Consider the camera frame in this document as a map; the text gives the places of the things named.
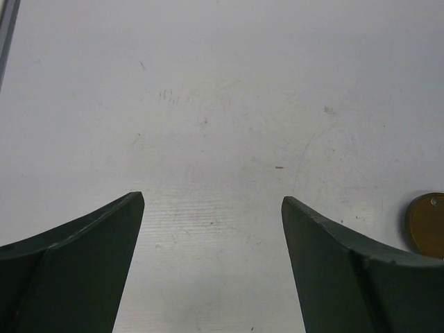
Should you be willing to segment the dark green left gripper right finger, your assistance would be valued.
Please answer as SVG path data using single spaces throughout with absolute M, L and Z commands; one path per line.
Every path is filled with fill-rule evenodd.
M 299 200 L 282 222 L 307 332 L 442 332 L 443 261 L 382 244 Z

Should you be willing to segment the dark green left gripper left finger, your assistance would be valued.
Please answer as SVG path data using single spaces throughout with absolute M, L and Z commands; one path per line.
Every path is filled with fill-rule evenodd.
M 139 191 L 1 247 L 2 332 L 111 332 L 144 213 Z

